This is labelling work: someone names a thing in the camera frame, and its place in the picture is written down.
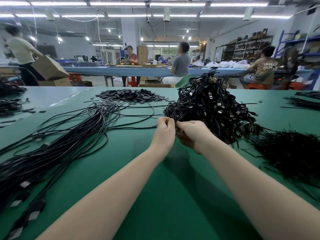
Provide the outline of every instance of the white shirt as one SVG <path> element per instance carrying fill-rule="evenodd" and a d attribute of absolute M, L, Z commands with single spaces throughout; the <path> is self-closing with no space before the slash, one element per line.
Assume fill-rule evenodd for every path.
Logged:
<path fill-rule="evenodd" d="M 22 38 L 12 37 L 7 41 L 7 45 L 9 45 L 12 53 L 17 58 L 19 65 L 35 61 L 31 52 L 34 50 L 34 47 L 28 41 Z"/>

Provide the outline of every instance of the black pants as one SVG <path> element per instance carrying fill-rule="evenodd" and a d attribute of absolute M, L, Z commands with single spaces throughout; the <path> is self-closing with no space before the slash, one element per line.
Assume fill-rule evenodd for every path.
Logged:
<path fill-rule="evenodd" d="M 21 71 L 21 79 L 26 86 L 38 86 L 38 81 L 45 81 L 42 75 L 34 69 L 31 63 L 19 65 Z"/>
<path fill-rule="evenodd" d="M 139 84 L 139 82 L 140 82 L 141 76 L 137 76 L 136 78 L 137 78 L 137 80 L 136 80 L 136 86 L 138 87 L 138 84 Z M 126 76 L 122 76 L 122 83 L 123 83 L 123 86 L 124 86 L 124 87 L 126 86 L 126 80 L 127 80 L 127 77 L 126 77 Z"/>

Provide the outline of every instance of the black hair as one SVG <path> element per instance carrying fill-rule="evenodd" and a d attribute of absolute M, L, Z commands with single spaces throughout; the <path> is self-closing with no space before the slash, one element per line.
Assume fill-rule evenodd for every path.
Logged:
<path fill-rule="evenodd" d="M 187 42 L 180 42 L 180 46 L 184 53 L 187 53 L 190 49 L 190 45 Z"/>
<path fill-rule="evenodd" d="M 16 36 L 21 32 L 20 29 L 12 25 L 6 25 L 4 29 L 7 31 L 7 33 L 9 33 L 12 36 Z"/>
<path fill-rule="evenodd" d="M 264 48 L 261 53 L 264 54 L 266 57 L 270 57 L 273 55 L 273 52 L 275 50 L 274 46 L 268 46 L 266 48 Z"/>

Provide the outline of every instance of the white pants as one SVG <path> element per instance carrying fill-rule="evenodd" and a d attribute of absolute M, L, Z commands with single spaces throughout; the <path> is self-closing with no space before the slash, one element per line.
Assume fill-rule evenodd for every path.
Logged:
<path fill-rule="evenodd" d="M 178 77 L 178 76 L 166 76 L 162 78 L 163 84 L 172 84 L 175 85 L 177 84 L 183 77 Z"/>

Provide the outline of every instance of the green cloth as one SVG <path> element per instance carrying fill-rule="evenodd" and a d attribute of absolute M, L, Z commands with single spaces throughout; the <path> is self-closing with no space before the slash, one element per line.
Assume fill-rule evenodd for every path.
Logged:
<path fill-rule="evenodd" d="M 1 148 L 33 133 L 38 125 L 56 114 L 89 106 L 90 102 L 83 102 L 90 101 L 91 97 L 106 89 L 120 88 L 92 88 L 70 98 L 63 105 L 47 108 L 46 113 L 32 114 L 15 122 L 14 125 L 2 128 Z M 169 100 L 178 99 L 178 92 L 174 88 L 147 89 L 166 96 Z M 261 126 L 272 130 L 294 129 L 298 132 L 320 135 L 320 127 L 317 126 L 318 111 L 281 108 L 281 106 L 288 106 L 286 100 L 282 98 L 293 96 L 295 91 L 244 89 L 229 89 L 228 91 L 236 96 L 238 102 L 258 103 L 258 101 L 262 101 L 261 104 L 248 104 L 249 110 L 259 115 L 257 121 Z M 167 102 L 151 102 L 151 104 L 155 106 L 166 105 Z M 154 114 L 163 112 L 162 107 L 155 107 L 154 110 Z M 127 115 L 150 115 L 152 112 L 151 108 L 126 108 L 122 110 L 122 113 Z M 157 117 L 159 116 L 154 116 L 133 126 L 149 127 L 156 125 Z M 57 118 L 52 123 L 62 119 L 66 119 L 66 116 Z M 141 117 L 120 117 L 116 124 L 120 125 L 141 119 Z M 62 127 L 71 127 L 79 122 L 79 120 L 70 121 Z M 39 236 L 72 205 L 147 149 L 154 131 L 155 129 L 107 131 L 108 143 L 98 152 L 71 164 L 48 192 L 44 211 L 39 214 L 38 219 L 29 222 L 17 239 L 33 240 Z M 53 141 L 58 136 L 60 135 L 46 137 L 41 142 L 30 143 L 29 148 L 18 153 L 39 148 L 43 143 Z M 238 151 L 236 144 L 232 146 L 253 165 L 258 167 L 263 162 L 262 158 L 255 158 L 242 150 Z M 251 148 L 242 139 L 239 140 L 239 146 L 242 149 Z M 12 157 L 16 150 L 2 155 L 0 162 Z M 258 155 L 252 148 L 248 151 L 251 154 Z M 314 200 L 281 175 L 269 171 L 266 171 L 266 173 L 318 209 L 320 208 Z M 14 221 L 17 220 L 43 186 L 44 183 L 36 186 L 31 197 L 20 206 L 4 210 L 0 215 L 0 239 L 5 236 Z M 318 189 L 310 187 L 308 189 L 314 194 L 320 194 Z M 166 160 L 160 163 L 150 176 L 114 239 L 256 240 L 261 238 L 234 200 L 231 192 L 206 159 L 176 140 Z"/>
<path fill-rule="evenodd" d="M 184 75 L 183 78 L 175 85 L 176 88 L 182 88 L 189 83 L 190 78 L 195 77 L 194 74 Z"/>

